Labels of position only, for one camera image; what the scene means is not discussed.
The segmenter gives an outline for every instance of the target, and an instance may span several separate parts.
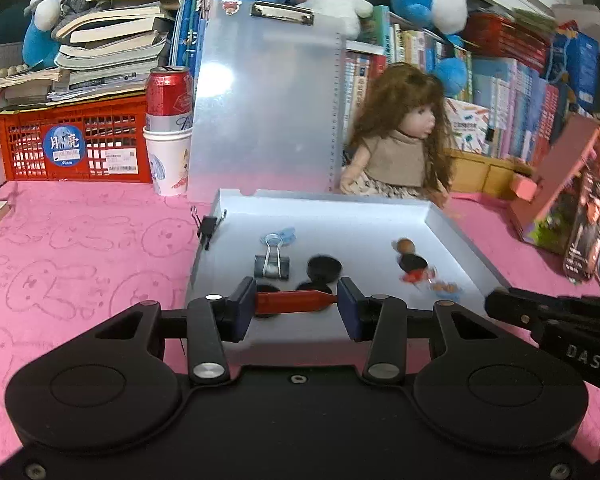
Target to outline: pink table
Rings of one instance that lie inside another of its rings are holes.
[[[189,203],[155,196],[151,185],[10,182],[1,199],[13,210],[0,222],[0,462],[19,446],[3,401],[13,373],[138,301],[182,306],[198,244]],[[571,285],[554,270],[557,257],[520,243],[502,209],[452,200],[448,214],[513,286],[600,293],[595,283]],[[186,370],[179,342],[168,342],[165,361]],[[589,392],[575,445],[595,460],[600,391]]]

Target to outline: soda can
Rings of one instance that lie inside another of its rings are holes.
[[[184,66],[152,68],[146,83],[146,129],[177,132],[192,126],[193,78]]]

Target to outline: metal clip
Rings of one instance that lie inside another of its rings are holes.
[[[284,242],[280,235],[272,233],[264,238],[267,246],[265,256],[256,256],[253,275],[256,278],[270,278],[272,280],[289,279],[289,258],[280,256],[280,247]],[[271,256],[271,248],[276,248],[276,255]]]
[[[198,228],[198,239],[200,240],[200,244],[204,245],[205,251],[208,251],[211,238],[218,227],[220,227],[220,224],[226,218],[226,209],[222,212],[222,215],[219,219],[216,216],[203,216],[201,220],[200,216],[198,216],[198,210],[196,206],[192,206],[191,216],[196,223],[196,227]]]

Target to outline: white cup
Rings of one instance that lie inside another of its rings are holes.
[[[187,192],[192,130],[150,132],[144,129],[151,178],[158,195],[174,196]]]

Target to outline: acrylic tray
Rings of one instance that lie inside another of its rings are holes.
[[[416,254],[436,268],[438,279],[459,287],[459,303],[482,316],[485,296],[498,286],[509,286],[455,222],[430,202],[284,191],[243,196],[238,190],[221,189],[211,214],[220,216],[224,210],[226,219],[209,250],[198,248],[187,302],[208,294],[230,295],[241,279],[253,275],[255,255],[266,254],[260,237],[288,227],[296,229],[296,241],[281,248],[281,256],[290,258],[288,282],[258,279],[259,283],[295,290],[308,280],[309,258],[329,254],[342,263],[341,276],[349,276],[366,296],[389,294],[410,308],[432,310],[439,296],[424,283],[401,280],[405,273],[392,242],[410,238]],[[335,284],[330,287],[335,293]],[[342,362],[342,352],[348,354],[351,344],[334,304],[320,312],[254,318],[245,339],[225,348],[239,362],[278,364],[291,358],[309,364],[324,363],[327,354],[330,362]],[[280,345],[294,356],[281,353]]]

